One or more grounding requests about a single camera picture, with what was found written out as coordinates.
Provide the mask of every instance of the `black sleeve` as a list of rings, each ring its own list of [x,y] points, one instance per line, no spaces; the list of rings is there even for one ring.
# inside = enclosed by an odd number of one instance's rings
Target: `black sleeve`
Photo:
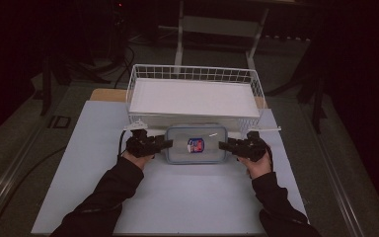
[[[308,224],[307,217],[294,209],[287,199],[288,191],[281,188],[274,172],[252,180],[257,199],[263,204],[260,221],[269,237],[276,236],[321,236]]]
[[[50,236],[113,236],[122,202],[134,196],[142,179],[143,172],[137,166],[119,157],[94,192],[68,213]]]

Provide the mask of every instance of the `table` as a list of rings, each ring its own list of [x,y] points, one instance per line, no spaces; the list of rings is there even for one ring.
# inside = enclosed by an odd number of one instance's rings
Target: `table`
[[[114,165],[120,132],[128,124],[125,103],[117,101],[123,98],[120,90],[100,89],[85,104],[32,233],[51,233]],[[270,109],[261,124],[276,126]],[[278,131],[262,138],[272,147],[278,183],[306,213]],[[232,156],[220,164],[170,165],[163,153],[156,154],[135,197],[124,202],[114,235],[261,235],[262,207],[245,170]]]

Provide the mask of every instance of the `label on container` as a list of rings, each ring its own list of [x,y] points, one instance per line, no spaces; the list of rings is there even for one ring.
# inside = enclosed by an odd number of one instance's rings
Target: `label on container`
[[[189,153],[201,153],[204,150],[204,140],[202,138],[190,138],[188,150]]]

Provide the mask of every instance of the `clear plastic container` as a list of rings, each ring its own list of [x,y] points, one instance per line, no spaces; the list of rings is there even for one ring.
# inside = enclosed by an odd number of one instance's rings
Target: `clear plastic container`
[[[226,159],[226,151],[218,142],[227,141],[227,129],[220,124],[183,124],[171,126],[166,139],[174,140],[166,157],[171,164],[219,163]]]

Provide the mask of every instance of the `white surface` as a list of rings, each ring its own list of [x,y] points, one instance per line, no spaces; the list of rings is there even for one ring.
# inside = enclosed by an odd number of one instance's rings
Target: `white surface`
[[[276,126],[271,110],[265,110],[261,123]],[[33,233],[51,233],[94,190],[115,164],[120,131],[127,124],[125,104],[86,103]],[[288,188],[292,205],[305,213],[278,131],[264,132],[262,138],[272,148],[279,184]],[[232,156],[221,164],[170,165],[157,154],[146,165],[136,195],[124,202],[114,234],[264,233],[258,220],[262,206],[245,170]]]
[[[250,84],[197,80],[137,78],[129,111],[133,114],[260,117]]]

